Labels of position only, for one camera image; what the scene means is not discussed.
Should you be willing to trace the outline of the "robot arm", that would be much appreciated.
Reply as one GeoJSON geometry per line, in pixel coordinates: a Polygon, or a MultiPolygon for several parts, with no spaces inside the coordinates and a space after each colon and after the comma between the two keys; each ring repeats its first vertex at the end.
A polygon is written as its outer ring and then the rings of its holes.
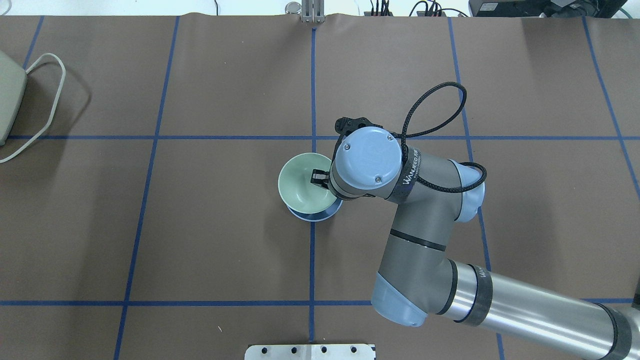
{"type": "Polygon", "coordinates": [[[354,119],[336,128],[327,170],[310,182],[339,200],[397,205],[371,298],[382,317],[420,327],[439,315],[557,349],[584,360],[637,360],[639,308],[571,298],[448,258],[455,223],[485,197],[480,166],[423,153],[400,133],[354,119]]]}

